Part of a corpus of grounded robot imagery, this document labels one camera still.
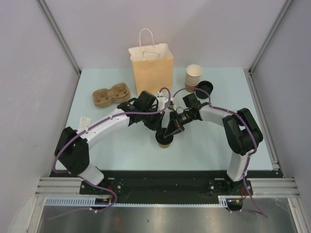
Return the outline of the black coffee cup lid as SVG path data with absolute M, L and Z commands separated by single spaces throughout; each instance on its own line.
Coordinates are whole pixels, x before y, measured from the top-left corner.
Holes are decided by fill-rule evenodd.
M 155 138 L 158 143 L 169 144 L 173 142 L 173 135 L 164 136 L 165 131 L 166 131 L 166 128 L 162 128 L 161 130 L 156 132 Z

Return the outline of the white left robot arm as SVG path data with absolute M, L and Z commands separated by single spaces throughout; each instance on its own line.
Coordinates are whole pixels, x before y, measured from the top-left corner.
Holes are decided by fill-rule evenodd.
M 104 193 L 107 181 L 104 174 L 90 162 L 89 151 L 105 136 L 134 123 L 143 122 L 152 131 L 160 130 L 170 101 L 171 98 L 161 92 L 155 96 L 143 91 L 138 98 L 120 103 L 109 115 L 84 128 L 75 130 L 66 127 L 55 149 L 55 161 L 65 167 L 65 172 L 89 183 L 95 193 Z

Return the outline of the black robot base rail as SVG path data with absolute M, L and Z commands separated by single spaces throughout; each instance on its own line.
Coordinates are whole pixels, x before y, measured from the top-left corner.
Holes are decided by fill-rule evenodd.
M 111 188 L 119 204 L 212 204 L 218 196 L 245 198 L 250 181 L 232 182 L 221 171 L 109 171 L 99 186 Z

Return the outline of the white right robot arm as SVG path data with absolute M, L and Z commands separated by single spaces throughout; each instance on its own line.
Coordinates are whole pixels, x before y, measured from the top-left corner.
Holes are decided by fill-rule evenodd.
M 167 139 L 183 132 L 184 125 L 195 120 L 212 122 L 224 128 L 227 142 L 232 150 L 229 168 L 224 182 L 224 189 L 230 195 L 237 194 L 241 188 L 241 180 L 247 175 L 250 157 L 257 151 L 263 141 L 263 134 L 250 110 L 242 108 L 236 112 L 201 103 L 195 94 L 183 98 L 187 107 L 181 113 L 170 112 L 170 120 L 162 137 Z

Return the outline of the brown paper coffee cup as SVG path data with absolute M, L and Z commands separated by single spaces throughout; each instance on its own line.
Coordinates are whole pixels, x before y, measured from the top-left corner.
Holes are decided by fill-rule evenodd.
M 163 148 L 163 149 L 166 149 L 166 148 L 168 148 L 171 144 L 169 143 L 169 144 L 161 144 L 161 143 L 159 143 L 158 144 L 161 148 Z

